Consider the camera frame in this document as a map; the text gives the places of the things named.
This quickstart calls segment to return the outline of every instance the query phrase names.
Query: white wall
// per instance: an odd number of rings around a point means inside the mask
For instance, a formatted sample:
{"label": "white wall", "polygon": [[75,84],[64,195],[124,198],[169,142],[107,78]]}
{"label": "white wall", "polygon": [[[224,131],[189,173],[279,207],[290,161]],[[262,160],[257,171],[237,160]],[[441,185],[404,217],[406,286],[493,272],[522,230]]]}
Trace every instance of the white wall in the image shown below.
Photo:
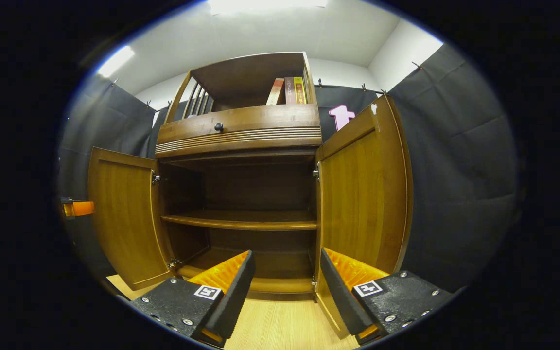
{"label": "white wall", "polygon": [[375,77],[366,67],[317,58],[308,58],[308,62],[314,84],[321,79],[321,84],[325,86],[362,88],[362,84],[366,84],[367,89],[379,90]]}
{"label": "white wall", "polygon": [[[362,84],[366,84],[367,89],[380,89],[375,77],[366,67],[316,58],[308,58],[308,62],[311,65],[315,84],[318,84],[318,80],[321,79],[321,84],[325,86],[361,88]],[[150,106],[156,110],[167,107],[167,102],[171,101],[174,95],[176,95],[176,91],[180,84],[182,84],[185,74],[183,73],[155,84],[138,93],[135,97],[143,102],[151,100]],[[186,101],[189,98],[194,84],[193,81],[190,81],[179,102]]]}
{"label": "white wall", "polygon": [[422,64],[440,46],[440,40],[402,18],[368,69],[379,88],[390,91],[416,69],[412,62]]}

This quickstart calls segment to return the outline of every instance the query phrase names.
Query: ceiling light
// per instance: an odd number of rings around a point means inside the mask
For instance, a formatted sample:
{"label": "ceiling light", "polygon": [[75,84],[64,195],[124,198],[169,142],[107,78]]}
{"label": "ceiling light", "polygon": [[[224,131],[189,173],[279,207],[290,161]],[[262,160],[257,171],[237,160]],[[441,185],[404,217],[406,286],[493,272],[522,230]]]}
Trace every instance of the ceiling light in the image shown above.
{"label": "ceiling light", "polygon": [[105,62],[101,68],[98,69],[98,73],[103,77],[108,78],[114,71],[120,68],[125,62],[131,58],[135,52],[131,49],[130,46],[125,46],[122,49],[118,50],[114,53],[113,56]]}
{"label": "ceiling light", "polygon": [[327,0],[209,0],[211,14],[260,11],[287,7],[325,7]]}

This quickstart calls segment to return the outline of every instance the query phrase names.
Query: pink object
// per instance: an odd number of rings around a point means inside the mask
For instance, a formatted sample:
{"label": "pink object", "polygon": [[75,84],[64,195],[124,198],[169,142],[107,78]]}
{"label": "pink object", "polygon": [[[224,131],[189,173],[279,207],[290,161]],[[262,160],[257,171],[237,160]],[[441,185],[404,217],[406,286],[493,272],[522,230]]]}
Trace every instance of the pink object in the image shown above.
{"label": "pink object", "polygon": [[336,122],[336,131],[340,130],[343,126],[349,123],[349,119],[353,119],[356,113],[347,110],[347,106],[340,105],[336,108],[330,109],[329,114],[334,117]]}

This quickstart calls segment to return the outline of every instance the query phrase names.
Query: cabinet top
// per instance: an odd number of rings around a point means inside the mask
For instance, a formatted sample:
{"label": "cabinet top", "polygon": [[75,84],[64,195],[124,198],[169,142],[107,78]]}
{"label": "cabinet top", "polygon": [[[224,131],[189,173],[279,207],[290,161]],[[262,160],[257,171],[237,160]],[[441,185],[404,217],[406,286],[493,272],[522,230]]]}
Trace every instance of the cabinet top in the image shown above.
{"label": "cabinet top", "polygon": [[193,69],[191,76],[216,100],[252,91],[269,93],[276,78],[302,77],[308,66],[304,52],[262,53],[231,58]]}

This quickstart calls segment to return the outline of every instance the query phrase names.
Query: wooden floor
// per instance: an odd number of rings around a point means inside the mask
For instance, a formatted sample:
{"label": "wooden floor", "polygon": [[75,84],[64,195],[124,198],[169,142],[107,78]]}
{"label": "wooden floor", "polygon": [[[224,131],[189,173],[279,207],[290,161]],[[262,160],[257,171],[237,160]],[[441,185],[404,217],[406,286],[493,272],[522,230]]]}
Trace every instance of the wooden floor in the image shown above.
{"label": "wooden floor", "polygon": [[358,347],[355,337],[338,339],[320,306],[304,301],[246,299],[227,350],[327,349]]}

